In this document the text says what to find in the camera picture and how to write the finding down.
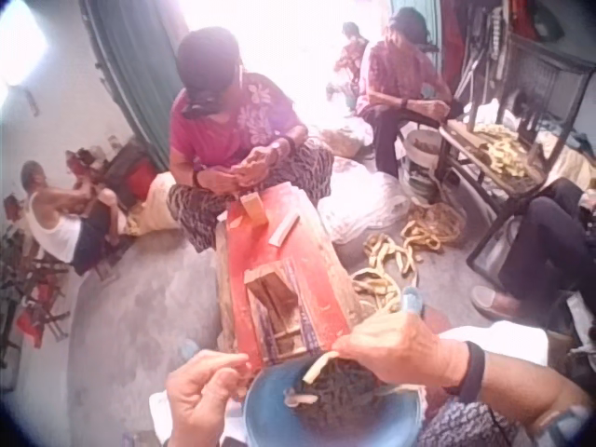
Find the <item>bright window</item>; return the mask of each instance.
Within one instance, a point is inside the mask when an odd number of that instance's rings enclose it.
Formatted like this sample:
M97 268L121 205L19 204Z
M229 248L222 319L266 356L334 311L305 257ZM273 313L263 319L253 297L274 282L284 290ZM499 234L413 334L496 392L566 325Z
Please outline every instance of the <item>bright window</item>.
M12 0L0 16L0 104L7 86L17 86L33 71L47 42L23 0Z
M275 81L308 119L325 102L325 86L346 44L342 24L354 21L380 38L381 10L373 0L178 0L191 30L223 26L238 39L248 70Z

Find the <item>blue basin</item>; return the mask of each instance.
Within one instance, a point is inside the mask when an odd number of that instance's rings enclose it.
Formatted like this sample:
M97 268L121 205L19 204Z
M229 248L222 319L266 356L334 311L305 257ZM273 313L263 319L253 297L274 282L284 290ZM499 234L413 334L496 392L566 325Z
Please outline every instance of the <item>blue basin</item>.
M296 359L262 370L244 403L250 447L410 447L422 425L418 393L383 397L378 420L359 437L322 438L303 426L283 403L283 391L294 386L312 358Z

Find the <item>black wristband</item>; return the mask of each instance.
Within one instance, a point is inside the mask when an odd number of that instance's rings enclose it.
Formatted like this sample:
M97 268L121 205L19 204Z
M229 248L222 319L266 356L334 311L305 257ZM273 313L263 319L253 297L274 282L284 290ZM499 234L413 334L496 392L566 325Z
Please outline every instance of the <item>black wristband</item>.
M196 176L198 175L198 173L199 173L199 172L200 172L200 171L193 172L193 186L194 186L195 188L200 188L200 187L201 187L200 183L198 182L198 178L196 177Z
M290 145L290 155L293 156L296 154L296 142L290 138L288 135L279 135L280 139L285 140Z
M445 391L452 396L458 396L462 403L471 403L478 400L481 393L486 358L480 346L472 342L466 342L466 345L469 349L469 358L464 380L459 386L445 388Z

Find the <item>dark seeds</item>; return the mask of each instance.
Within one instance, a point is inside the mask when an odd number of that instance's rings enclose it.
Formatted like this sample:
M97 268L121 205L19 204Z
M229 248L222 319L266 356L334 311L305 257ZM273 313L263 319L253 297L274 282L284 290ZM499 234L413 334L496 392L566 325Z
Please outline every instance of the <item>dark seeds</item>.
M299 405L293 411L302 422L321 436L362 433L376 419L381 398L376 376L352 360L332 359L312 385L300 380L298 394L318 396L312 405Z

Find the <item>hand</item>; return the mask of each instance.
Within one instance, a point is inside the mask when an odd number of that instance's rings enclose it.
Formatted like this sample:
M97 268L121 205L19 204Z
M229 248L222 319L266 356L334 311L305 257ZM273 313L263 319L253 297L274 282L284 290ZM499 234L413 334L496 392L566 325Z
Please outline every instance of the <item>hand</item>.
M203 188L209 189L216 196L225 194L234 194L238 191L238 181L236 175L224 168L210 168L200 171L196 175L196 180Z
M202 350L168 377L169 447L215 447L224 432L225 406L247 370L246 354Z
M277 153L271 146L253 147L251 153L231 171L237 176L242 187L251 187L265 180L269 175L269 167L275 162Z
M460 342L441 340L415 314L374 315L333 345L389 384L457 386L469 353Z
M443 101L432 100L432 101L417 101L412 104L412 110L419 114L426 115L436 121L443 121L451 108Z

